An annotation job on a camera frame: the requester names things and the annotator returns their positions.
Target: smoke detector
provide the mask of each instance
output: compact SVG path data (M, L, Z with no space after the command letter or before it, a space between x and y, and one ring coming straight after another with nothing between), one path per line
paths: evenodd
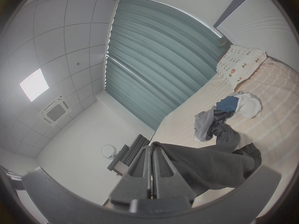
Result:
M67 104L65 98L62 95L58 95L39 111L37 116L53 127L71 111L72 109Z

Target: pile of clothes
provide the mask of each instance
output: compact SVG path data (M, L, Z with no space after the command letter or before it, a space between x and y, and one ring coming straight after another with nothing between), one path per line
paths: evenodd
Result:
M209 189L236 188L262 163L261 153L253 143L236 149L241 137L225 123L235 112L247 118L260 115L258 99L251 94L232 93L211 110L195 117L195 134L199 141L217 136L216 144L193 148L153 142L151 149L161 147L176 169L199 196Z

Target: curtain fold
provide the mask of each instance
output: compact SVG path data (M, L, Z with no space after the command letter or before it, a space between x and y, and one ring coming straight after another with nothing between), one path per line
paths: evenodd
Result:
M150 0L120 0L105 90L156 130L216 73L219 37L189 15Z

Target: floral pillow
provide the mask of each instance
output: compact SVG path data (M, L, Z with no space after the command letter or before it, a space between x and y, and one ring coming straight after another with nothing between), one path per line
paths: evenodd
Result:
M237 84L248 79L266 58L264 50L231 45L217 64L216 70L234 91Z

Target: bed sheet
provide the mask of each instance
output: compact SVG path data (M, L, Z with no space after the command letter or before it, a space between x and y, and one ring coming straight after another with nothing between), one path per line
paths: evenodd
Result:
M281 196L299 163L299 76L288 66L267 58L249 79L238 84L235 92L240 90L260 99L262 113L252 119L235 114L226 121L241 136L237 148L254 143L261 151L262 164L282 174L274 195L259 215L262 216ZM163 119L152 141L196 148L214 145L216 137L206 142L194 140L194 116L211 109L230 93L229 85L217 73ZM209 190L195 199L193 207L215 200L231 190Z

